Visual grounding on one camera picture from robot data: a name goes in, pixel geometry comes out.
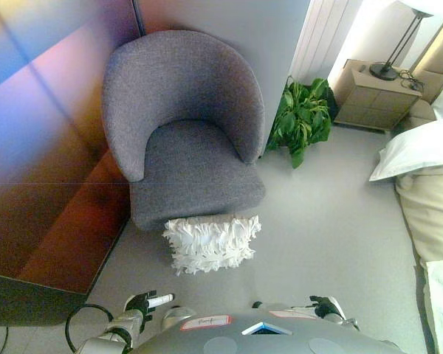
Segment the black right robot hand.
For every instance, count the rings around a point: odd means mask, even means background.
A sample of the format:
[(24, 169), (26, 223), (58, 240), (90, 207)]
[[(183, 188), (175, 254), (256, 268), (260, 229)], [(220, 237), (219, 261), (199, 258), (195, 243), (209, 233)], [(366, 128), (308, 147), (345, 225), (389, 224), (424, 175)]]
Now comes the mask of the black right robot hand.
[(315, 314), (321, 318), (333, 313), (338, 315), (341, 319), (345, 319), (343, 309), (340, 307), (340, 303), (333, 296), (309, 296), (309, 300), (312, 302), (310, 305), (292, 306), (293, 310), (303, 310), (311, 308)]

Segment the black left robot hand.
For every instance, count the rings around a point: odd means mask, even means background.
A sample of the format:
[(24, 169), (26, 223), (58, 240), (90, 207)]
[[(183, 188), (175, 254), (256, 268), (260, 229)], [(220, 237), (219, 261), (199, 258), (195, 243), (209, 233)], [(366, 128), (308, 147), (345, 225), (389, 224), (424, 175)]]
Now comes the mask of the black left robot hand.
[(144, 316), (144, 321), (149, 322), (152, 320), (151, 313), (155, 311), (155, 308), (172, 302), (174, 299), (175, 294), (157, 296), (156, 291), (148, 291), (131, 296), (125, 304), (124, 311), (138, 310)]

